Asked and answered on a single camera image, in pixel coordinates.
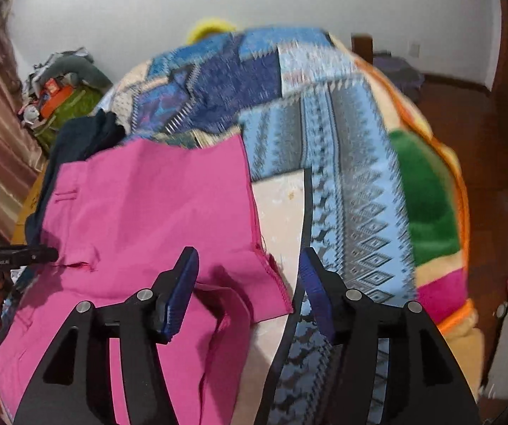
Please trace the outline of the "blue patchwork bedspread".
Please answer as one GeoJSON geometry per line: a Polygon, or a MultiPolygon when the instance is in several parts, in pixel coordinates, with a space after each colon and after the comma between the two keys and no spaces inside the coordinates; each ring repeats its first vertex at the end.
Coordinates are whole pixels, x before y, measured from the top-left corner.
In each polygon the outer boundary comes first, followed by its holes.
{"type": "Polygon", "coordinates": [[[398,157],[379,88],[314,28],[209,35],[125,75],[99,108],[131,138],[188,148],[240,128],[262,234],[290,279],[295,210],[312,247],[346,286],[401,307],[416,295],[398,157]]]}

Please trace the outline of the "green orange fleece blanket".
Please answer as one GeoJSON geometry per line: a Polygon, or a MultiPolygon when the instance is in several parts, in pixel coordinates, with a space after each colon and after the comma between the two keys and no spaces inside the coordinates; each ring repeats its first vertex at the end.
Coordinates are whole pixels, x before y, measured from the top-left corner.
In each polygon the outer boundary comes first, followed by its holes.
{"type": "Polygon", "coordinates": [[[470,211],[458,157],[385,74],[358,54],[350,56],[371,87],[398,158],[419,303],[449,344],[470,389],[478,391],[484,336],[468,292],[470,211]]]}

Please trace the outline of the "dark navy folded garment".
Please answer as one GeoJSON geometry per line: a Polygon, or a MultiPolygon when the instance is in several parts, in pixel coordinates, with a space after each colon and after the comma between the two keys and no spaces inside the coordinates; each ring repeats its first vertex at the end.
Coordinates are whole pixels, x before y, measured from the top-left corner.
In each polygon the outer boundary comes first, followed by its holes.
{"type": "Polygon", "coordinates": [[[60,167],[66,163],[84,161],[98,152],[115,147],[125,136],[125,128],[116,121],[116,115],[103,109],[92,116],[69,120],[61,127],[49,154],[36,210],[25,221],[24,234],[28,246],[40,243],[42,221],[60,167]]]}

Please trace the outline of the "wooden bedside chair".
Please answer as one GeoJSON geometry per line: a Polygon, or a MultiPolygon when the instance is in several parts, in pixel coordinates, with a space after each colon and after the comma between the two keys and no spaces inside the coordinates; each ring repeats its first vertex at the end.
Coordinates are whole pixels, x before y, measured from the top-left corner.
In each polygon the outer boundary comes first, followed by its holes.
{"type": "Polygon", "coordinates": [[[352,34],[352,51],[364,61],[372,64],[374,59],[374,43],[371,35],[352,34]]]}

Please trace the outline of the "yellow curved tube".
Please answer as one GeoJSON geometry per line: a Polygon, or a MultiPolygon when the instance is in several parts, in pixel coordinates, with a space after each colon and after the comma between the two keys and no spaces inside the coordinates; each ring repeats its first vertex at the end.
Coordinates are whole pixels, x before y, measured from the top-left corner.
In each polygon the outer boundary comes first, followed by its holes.
{"type": "Polygon", "coordinates": [[[213,35],[232,33],[239,28],[228,20],[211,17],[198,21],[189,31],[185,39],[186,45],[196,44],[199,41],[209,38],[213,35]]]}

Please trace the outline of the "green bag with clutter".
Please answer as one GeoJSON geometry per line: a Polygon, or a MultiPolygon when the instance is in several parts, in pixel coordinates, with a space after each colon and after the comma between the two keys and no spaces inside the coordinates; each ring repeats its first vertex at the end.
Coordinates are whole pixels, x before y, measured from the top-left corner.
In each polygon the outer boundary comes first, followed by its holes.
{"type": "Polygon", "coordinates": [[[86,48],[53,53],[23,82],[17,117],[48,154],[63,124],[90,114],[111,87],[86,48]]]}

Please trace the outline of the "pink pants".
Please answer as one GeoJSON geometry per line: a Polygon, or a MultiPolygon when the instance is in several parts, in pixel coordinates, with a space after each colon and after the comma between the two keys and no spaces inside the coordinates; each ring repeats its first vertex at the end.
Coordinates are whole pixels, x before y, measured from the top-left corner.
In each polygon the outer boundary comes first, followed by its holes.
{"type": "Polygon", "coordinates": [[[137,139],[64,164],[42,241],[60,256],[24,294],[0,346],[6,413],[17,412],[77,303],[125,301],[193,247],[197,285],[180,332],[159,347],[159,358],[180,423],[231,421],[252,325],[292,309],[277,265],[262,248],[239,136],[195,150],[137,139]]]}

